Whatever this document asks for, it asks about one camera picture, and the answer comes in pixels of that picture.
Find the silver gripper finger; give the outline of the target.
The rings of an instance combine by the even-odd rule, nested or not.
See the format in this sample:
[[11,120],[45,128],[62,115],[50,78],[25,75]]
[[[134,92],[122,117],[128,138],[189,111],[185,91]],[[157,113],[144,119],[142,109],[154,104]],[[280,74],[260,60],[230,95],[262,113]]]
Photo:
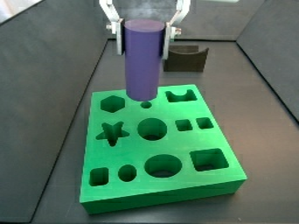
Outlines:
[[124,53],[124,22],[125,20],[118,16],[113,5],[113,0],[97,0],[101,10],[107,19],[106,29],[115,36],[115,54]]
[[176,12],[168,22],[164,23],[164,35],[162,35],[162,59],[168,59],[169,43],[173,38],[181,34],[180,22],[185,18],[190,8],[190,0],[176,1]]

